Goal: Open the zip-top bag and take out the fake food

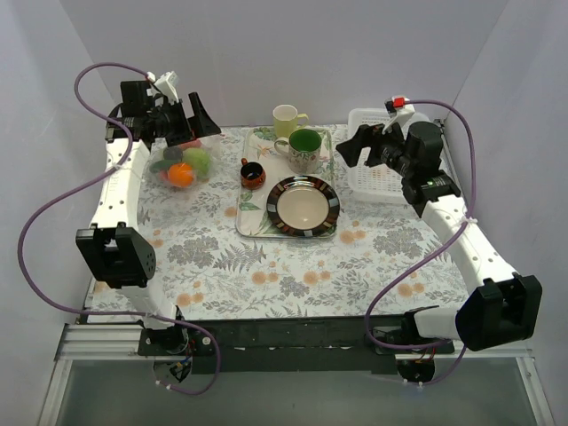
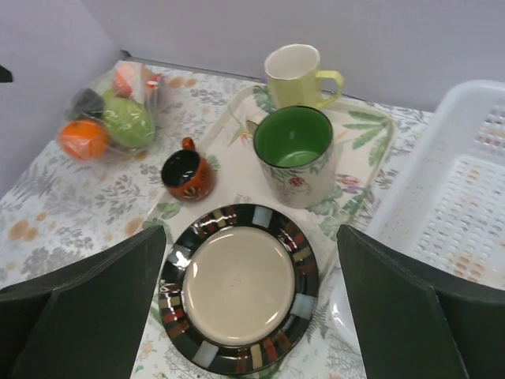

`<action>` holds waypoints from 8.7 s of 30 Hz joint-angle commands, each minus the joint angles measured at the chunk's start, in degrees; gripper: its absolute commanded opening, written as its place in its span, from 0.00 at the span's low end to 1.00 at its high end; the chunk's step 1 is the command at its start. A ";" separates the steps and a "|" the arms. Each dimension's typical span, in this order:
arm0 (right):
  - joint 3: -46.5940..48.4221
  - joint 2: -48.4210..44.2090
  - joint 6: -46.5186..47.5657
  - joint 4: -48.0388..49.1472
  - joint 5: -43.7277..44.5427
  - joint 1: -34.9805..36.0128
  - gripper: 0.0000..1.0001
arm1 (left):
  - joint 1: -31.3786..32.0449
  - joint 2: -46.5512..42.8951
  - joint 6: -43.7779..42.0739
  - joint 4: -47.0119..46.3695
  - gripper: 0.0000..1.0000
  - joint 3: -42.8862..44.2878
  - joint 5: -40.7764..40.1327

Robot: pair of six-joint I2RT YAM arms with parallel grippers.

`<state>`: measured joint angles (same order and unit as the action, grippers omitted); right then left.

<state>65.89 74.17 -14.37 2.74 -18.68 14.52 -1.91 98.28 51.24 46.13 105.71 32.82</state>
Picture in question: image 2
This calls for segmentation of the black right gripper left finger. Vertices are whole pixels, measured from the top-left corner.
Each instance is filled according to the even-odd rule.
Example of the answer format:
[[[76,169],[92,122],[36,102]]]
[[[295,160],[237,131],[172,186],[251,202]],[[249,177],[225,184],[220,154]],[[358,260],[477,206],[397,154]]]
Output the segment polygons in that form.
[[[116,246],[1,290],[3,378],[128,378],[166,236],[148,229]]]

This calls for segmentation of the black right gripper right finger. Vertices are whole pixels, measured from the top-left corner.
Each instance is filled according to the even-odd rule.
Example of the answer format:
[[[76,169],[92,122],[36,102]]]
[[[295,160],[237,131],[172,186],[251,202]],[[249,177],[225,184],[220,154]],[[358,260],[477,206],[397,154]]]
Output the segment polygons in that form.
[[[337,245],[368,378],[502,378],[504,292],[343,225]]]

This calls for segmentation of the clear zip top bag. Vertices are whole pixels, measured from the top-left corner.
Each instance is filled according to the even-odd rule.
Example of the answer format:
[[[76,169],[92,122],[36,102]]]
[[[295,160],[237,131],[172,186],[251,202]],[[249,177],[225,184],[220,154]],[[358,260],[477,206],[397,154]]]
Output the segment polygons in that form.
[[[148,150],[165,100],[161,73],[120,61],[78,90],[65,110],[56,142],[78,161],[114,161]]]

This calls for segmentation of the fake dark plum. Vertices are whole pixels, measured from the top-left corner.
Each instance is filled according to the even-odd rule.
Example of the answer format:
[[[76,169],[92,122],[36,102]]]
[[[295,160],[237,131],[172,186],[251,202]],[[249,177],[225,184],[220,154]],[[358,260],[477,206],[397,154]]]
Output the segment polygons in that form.
[[[90,88],[80,90],[72,99],[71,107],[65,116],[69,120],[84,118],[99,119],[102,116],[105,106],[101,95]]]

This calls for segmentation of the fake peach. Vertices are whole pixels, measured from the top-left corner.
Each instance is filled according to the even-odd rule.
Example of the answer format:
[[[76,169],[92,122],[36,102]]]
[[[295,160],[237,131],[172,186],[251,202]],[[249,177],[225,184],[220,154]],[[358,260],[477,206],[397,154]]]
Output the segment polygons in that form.
[[[114,67],[114,79],[111,89],[114,93],[123,98],[129,98],[133,92],[133,84],[136,72],[129,62],[119,62]]]

